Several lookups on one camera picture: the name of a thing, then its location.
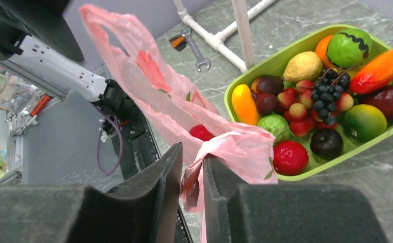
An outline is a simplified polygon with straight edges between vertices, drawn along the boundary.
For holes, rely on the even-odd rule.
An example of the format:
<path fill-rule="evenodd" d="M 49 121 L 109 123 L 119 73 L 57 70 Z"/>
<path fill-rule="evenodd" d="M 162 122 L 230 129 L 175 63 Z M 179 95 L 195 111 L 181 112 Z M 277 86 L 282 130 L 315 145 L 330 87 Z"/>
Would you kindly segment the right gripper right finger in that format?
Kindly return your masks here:
<path fill-rule="evenodd" d="M 344 185 L 250 185 L 203 162 L 208 242 L 387 242 L 367 198 Z"/>

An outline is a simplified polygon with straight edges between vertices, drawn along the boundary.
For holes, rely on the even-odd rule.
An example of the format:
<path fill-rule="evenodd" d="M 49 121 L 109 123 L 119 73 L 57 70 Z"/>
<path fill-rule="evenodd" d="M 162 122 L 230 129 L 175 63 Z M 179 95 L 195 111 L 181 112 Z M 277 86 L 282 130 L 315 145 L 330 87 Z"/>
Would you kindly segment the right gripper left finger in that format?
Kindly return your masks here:
<path fill-rule="evenodd" d="M 174 242 L 182 162 L 174 144 L 110 193 L 0 185 L 0 242 Z"/>

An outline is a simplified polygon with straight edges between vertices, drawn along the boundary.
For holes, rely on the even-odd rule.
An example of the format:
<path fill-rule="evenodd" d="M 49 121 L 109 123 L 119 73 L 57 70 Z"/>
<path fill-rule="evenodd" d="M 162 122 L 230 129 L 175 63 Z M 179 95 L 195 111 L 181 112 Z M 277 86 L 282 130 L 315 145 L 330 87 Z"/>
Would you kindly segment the large red apple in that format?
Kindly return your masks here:
<path fill-rule="evenodd" d="M 189 134 L 202 141 L 209 141 L 214 138 L 214 135 L 204 126 L 196 125 L 189 130 Z"/>

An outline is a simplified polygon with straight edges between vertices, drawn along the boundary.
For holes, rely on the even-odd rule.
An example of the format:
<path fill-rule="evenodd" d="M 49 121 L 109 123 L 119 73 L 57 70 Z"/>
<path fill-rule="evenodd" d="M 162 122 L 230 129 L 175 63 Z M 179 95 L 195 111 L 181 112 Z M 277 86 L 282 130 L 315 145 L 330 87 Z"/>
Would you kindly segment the pink plastic bag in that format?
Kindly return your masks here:
<path fill-rule="evenodd" d="M 183 144 L 188 167 L 180 196 L 186 211 L 204 209 L 202 167 L 208 154 L 219 157 L 245 182 L 277 184 L 270 163 L 274 136 L 260 127 L 221 117 L 193 82 L 164 62 L 152 35 L 136 16 L 94 5 L 83 5 L 79 13 L 119 86 L 168 144 Z M 214 138 L 202 141 L 190 135 L 196 125 L 204 125 Z"/>

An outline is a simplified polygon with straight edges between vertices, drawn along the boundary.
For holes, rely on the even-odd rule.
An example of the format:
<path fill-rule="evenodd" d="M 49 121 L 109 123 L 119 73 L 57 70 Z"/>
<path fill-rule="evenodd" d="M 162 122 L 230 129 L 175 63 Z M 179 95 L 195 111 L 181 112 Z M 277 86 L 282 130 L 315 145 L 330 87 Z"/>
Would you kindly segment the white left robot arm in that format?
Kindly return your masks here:
<path fill-rule="evenodd" d="M 113 79 L 83 67 L 63 12 L 69 1 L 0 1 L 0 67 L 58 99 L 77 92 L 105 115 L 130 120 L 132 99 Z"/>

